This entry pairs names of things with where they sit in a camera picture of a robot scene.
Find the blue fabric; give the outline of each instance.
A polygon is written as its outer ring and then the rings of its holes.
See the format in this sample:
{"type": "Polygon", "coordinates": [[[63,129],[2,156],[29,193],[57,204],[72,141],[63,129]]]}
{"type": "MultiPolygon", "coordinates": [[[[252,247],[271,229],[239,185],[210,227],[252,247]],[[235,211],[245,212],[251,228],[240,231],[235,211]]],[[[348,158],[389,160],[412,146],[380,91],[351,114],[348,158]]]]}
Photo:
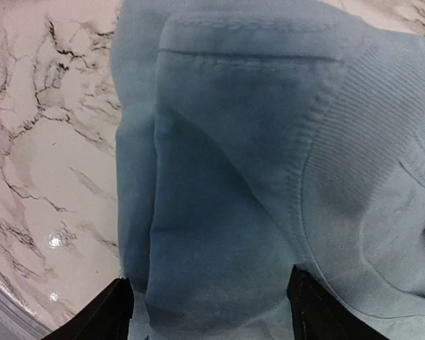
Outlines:
{"type": "Polygon", "coordinates": [[[130,339],[292,339],[294,264],[425,339],[425,39],[316,1],[125,0],[130,339]]]}

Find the marble table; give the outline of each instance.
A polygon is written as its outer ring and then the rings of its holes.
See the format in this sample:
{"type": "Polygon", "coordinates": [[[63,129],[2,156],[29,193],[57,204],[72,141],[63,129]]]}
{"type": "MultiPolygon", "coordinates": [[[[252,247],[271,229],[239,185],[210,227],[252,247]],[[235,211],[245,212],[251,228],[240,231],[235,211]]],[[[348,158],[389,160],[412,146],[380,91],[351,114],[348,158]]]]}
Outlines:
{"type": "MultiPolygon", "coordinates": [[[[425,36],[425,0],[325,2],[425,36]]],[[[109,67],[119,8],[0,0],[0,293],[42,333],[120,275],[109,67]]]]}

